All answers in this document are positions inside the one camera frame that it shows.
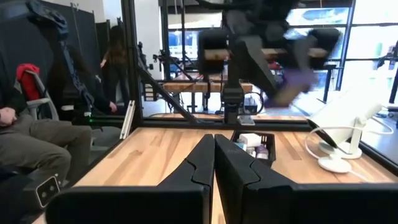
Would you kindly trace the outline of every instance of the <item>long hair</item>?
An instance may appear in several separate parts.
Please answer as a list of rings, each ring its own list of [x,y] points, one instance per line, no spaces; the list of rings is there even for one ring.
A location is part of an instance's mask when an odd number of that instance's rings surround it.
[[[126,63],[124,32],[121,26],[114,26],[109,32],[107,61],[114,65],[124,65]]]

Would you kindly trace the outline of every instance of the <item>black pole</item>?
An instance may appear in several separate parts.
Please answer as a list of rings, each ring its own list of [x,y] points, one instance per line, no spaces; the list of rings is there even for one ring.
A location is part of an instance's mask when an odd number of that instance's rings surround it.
[[[182,39],[182,65],[185,69],[185,1],[181,1],[181,39]]]
[[[332,68],[327,68],[327,69],[328,69],[328,73],[326,74],[325,89],[323,91],[323,102],[325,102],[325,103],[328,102],[328,94],[329,94],[331,71],[332,71]]]
[[[169,6],[167,5],[167,1],[163,0],[162,7],[160,8],[161,18],[162,18],[162,43],[163,43],[163,51],[166,55],[170,56],[169,49]],[[170,63],[169,61],[165,61],[163,63],[163,71],[166,80],[171,80],[172,77],[170,75]]]
[[[78,29],[78,27],[77,27],[75,5],[71,2],[71,3],[70,3],[70,7],[72,8],[73,23],[74,23],[75,29],[76,29],[77,44],[78,44],[78,46],[79,46],[79,52],[81,53],[80,35],[79,35],[79,29]]]
[[[342,53],[341,53],[341,60],[340,60],[340,67],[342,67],[342,69],[340,69],[339,72],[338,72],[337,82],[336,82],[336,90],[338,90],[338,91],[341,90],[341,86],[343,84],[344,66],[346,64],[349,37],[351,35],[351,28],[353,26],[355,5],[356,5],[356,0],[353,0],[352,5],[351,5],[351,7],[349,9],[349,12],[348,12],[346,33],[344,35],[343,50],[342,50]]]
[[[396,75],[394,77],[394,82],[392,84],[389,103],[395,103],[397,90],[398,90],[398,70],[396,72]]]
[[[144,118],[142,117],[142,105],[140,94],[140,76],[138,69],[138,46],[137,46],[137,24],[136,10],[134,0],[121,0],[124,28],[124,43],[127,55],[127,74],[129,84],[130,99],[135,100],[136,109],[134,113],[133,126],[141,125]]]

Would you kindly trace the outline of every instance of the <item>box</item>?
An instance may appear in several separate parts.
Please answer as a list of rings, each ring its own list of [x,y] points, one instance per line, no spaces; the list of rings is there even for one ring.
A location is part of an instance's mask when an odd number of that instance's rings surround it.
[[[276,160],[276,149],[275,149],[275,136],[269,133],[257,133],[252,131],[235,131],[232,135],[231,141],[236,142],[239,139],[240,134],[254,133],[261,137],[261,144],[265,145],[268,149],[268,159],[257,158],[260,162],[268,167],[272,167],[272,163]]]

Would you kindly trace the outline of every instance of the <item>white cable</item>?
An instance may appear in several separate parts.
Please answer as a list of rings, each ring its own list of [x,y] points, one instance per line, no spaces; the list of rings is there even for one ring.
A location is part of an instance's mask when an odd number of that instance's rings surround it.
[[[382,126],[384,126],[385,128],[387,128],[389,131],[388,131],[388,132],[370,131],[370,130],[366,130],[366,129],[363,129],[363,128],[356,128],[356,127],[352,127],[352,126],[319,127],[319,128],[315,128],[314,130],[310,131],[309,134],[305,137],[305,139],[304,139],[304,147],[305,147],[305,150],[307,150],[307,152],[308,152],[312,157],[314,157],[314,158],[316,158],[316,159],[319,159],[320,157],[317,156],[315,153],[313,153],[313,152],[310,150],[310,148],[308,147],[307,141],[308,141],[308,138],[310,137],[311,134],[313,134],[313,133],[315,133],[315,132],[317,132],[317,131],[323,131],[323,130],[327,130],[327,129],[353,129],[353,130],[355,129],[355,130],[361,130],[361,131],[364,131],[364,132],[367,132],[367,133],[373,133],[373,134],[379,134],[379,135],[387,135],[387,134],[392,134],[392,133],[394,133],[394,130],[393,130],[391,127],[387,126],[386,124],[383,124],[382,122],[378,121],[378,120],[375,119],[375,118],[372,118],[372,119],[373,119],[375,122],[377,122],[377,123],[381,124]],[[357,172],[354,172],[353,170],[351,170],[350,173],[352,173],[353,175],[359,177],[360,179],[363,179],[364,181],[368,182],[368,180],[367,180],[363,175],[361,175],[361,174],[359,174],[359,173],[357,173]]]

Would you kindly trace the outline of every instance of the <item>wooden table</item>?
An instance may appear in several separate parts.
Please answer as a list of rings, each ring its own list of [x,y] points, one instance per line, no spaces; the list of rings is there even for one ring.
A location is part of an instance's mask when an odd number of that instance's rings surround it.
[[[195,80],[199,77],[199,73],[189,73],[191,77]],[[224,80],[227,80],[228,76],[223,75]],[[181,74],[175,77],[173,80],[189,80],[184,74]],[[221,75],[210,75],[210,80],[221,80]],[[245,93],[249,93],[253,90],[253,85],[250,83],[242,83],[241,84]],[[174,91],[185,91],[190,93],[206,93],[207,92],[207,83],[199,82],[199,83],[164,83],[163,88],[169,92]],[[210,85],[211,92],[220,92],[221,91],[221,83],[211,83]]]
[[[76,186],[157,185],[188,156],[205,134],[223,134],[230,138],[232,130],[196,130],[139,128],[87,173]],[[356,183],[352,174],[332,174],[321,169],[304,149],[307,133],[273,132],[277,160],[272,168],[298,183]],[[319,138],[310,138],[309,147],[318,155]],[[368,156],[350,161],[354,171],[372,182],[397,182],[398,178]],[[44,224],[41,216],[34,224]],[[224,224],[223,209],[215,181],[212,224]]]

